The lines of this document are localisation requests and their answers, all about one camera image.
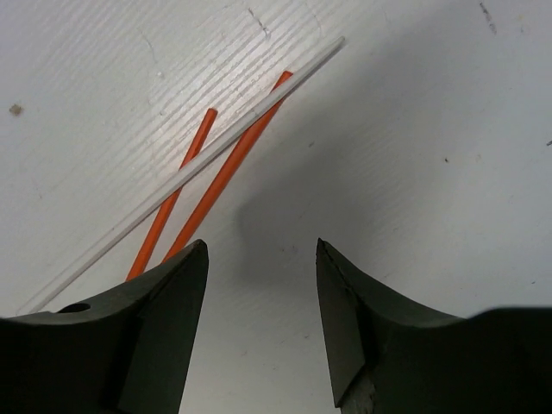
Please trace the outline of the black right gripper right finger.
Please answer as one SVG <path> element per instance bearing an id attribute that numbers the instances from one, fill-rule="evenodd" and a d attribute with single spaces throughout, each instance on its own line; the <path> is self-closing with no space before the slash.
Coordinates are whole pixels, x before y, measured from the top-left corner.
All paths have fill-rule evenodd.
<path id="1" fill-rule="evenodd" d="M 316 274 L 340 412 L 550 412 L 550 308 L 455 317 L 365 274 L 326 241 Z"/>

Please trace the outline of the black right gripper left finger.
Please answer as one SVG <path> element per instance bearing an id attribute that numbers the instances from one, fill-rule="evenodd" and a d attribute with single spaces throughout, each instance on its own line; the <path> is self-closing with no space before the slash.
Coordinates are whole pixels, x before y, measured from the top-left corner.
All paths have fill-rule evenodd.
<path id="1" fill-rule="evenodd" d="M 1 322 L 4 413 L 179 411 L 209 269 L 195 241 L 57 312 Z"/>

